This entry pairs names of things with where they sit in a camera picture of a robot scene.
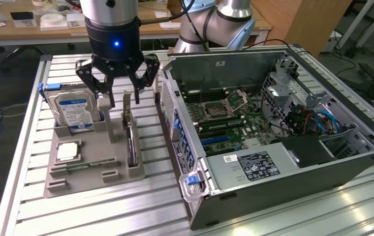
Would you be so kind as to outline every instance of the motherboard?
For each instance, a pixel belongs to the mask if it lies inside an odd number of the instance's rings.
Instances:
[[[184,101],[207,156],[264,146],[276,138],[245,89],[184,93]]]

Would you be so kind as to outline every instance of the aluminum table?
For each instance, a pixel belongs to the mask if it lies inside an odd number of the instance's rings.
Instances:
[[[165,65],[167,51],[154,53]],[[374,108],[310,55],[302,57],[374,120]],[[74,75],[74,62],[86,58],[89,55],[42,57],[38,64],[0,204],[0,236],[374,235],[374,166],[334,190],[300,198],[203,230],[191,231],[153,102],[153,89],[159,88],[159,82],[140,95],[138,105],[132,101],[146,178],[61,197],[42,198],[54,121],[48,105],[37,94],[37,84],[78,81]],[[298,72],[299,80],[307,88],[312,91],[320,89],[306,72],[302,70]],[[121,111],[122,91],[132,90],[129,80],[116,79],[112,90],[116,105],[110,115],[116,117]]]

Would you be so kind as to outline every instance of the hard drive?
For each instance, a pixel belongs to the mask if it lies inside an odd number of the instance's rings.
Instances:
[[[84,84],[48,84],[44,97],[57,126],[68,126],[72,133],[93,130],[101,120],[96,95]]]

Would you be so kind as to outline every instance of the barcode sticker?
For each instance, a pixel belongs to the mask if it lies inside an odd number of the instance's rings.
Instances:
[[[224,156],[224,162],[232,162],[232,161],[237,161],[236,155],[229,155],[229,156]]]

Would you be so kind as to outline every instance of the wooden cabinet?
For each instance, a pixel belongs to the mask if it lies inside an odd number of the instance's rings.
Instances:
[[[272,25],[267,39],[299,44],[318,56],[351,0],[251,0],[264,20]]]

